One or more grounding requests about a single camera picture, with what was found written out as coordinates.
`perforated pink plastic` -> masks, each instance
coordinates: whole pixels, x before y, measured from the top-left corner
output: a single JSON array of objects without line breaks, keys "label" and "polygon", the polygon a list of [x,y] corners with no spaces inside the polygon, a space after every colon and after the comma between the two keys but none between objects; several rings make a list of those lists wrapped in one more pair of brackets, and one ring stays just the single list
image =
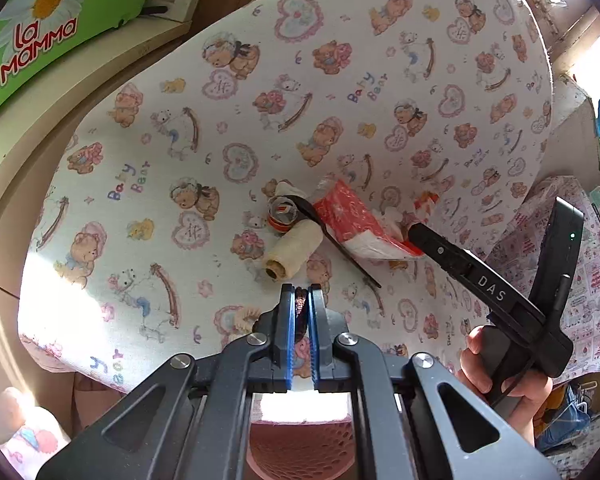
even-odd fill
[{"label": "perforated pink plastic", "polygon": [[251,425],[247,462],[263,480],[333,480],[355,455],[350,422]]}]

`human hand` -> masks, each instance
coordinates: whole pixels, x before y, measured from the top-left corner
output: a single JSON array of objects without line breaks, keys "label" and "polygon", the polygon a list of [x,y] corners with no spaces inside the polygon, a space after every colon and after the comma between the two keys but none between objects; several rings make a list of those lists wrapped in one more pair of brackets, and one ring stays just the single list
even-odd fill
[{"label": "human hand", "polygon": [[[482,351],[482,326],[477,326],[466,338],[467,348],[460,354],[460,369],[456,376],[478,397],[484,400],[484,394],[491,390],[493,381],[487,375],[480,357]],[[511,377],[502,383],[504,392],[514,381]],[[509,397],[521,397],[513,412],[507,417],[511,427],[534,445],[533,418],[545,402],[554,386],[553,381],[538,370],[529,370],[518,385],[509,393]]]}]

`white das lettering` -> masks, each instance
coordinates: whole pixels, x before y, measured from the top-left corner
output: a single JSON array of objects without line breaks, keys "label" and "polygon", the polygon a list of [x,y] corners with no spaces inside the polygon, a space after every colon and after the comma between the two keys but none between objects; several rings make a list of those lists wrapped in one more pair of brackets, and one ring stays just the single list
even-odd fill
[{"label": "white das lettering", "polygon": [[[485,286],[487,284],[487,282],[488,282],[487,277],[481,276],[480,280],[478,280],[478,285]],[[491,285],[489,288],[487,288],[487,292],[490,293],[492,296],[494,295],[494,293],[496,292],[495,283],[493,285]],[[506,292],[504,290],[499,290],[498,295],[496,296],[496,300],[498,300],[498,301],[504,300],[505,295],[506,295]]]}]

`red plastic package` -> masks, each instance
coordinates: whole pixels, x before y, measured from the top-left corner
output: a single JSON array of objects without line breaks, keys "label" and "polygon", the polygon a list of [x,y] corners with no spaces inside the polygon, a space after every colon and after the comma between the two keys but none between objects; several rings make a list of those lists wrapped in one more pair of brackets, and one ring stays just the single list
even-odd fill
[{"label": "red plastic package", "polygon": [[351,254],[373,260],[407,260],[422,256],[408,241],[392,238],[356,193],[340,179],[326,177],[312,197],[314,207],[334,238]]}]

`triangular cutout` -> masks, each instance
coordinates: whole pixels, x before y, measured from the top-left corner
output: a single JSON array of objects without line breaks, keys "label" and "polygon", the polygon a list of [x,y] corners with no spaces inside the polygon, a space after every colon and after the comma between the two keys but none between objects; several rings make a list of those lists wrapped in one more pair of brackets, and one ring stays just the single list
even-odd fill
[{"label": "triangular cutout", "polygon": [[500,433],[451,384],[442,383],[438,393],[451,419],[460,447],[466,453],[497,442]]},{"label": "triangular cutout", "polygon": [[119,421],[104,431],[104,438],[114,446],[130,453],[136,452],[144,442],[165,392],[166,388],[162,385],[151,389]]}]

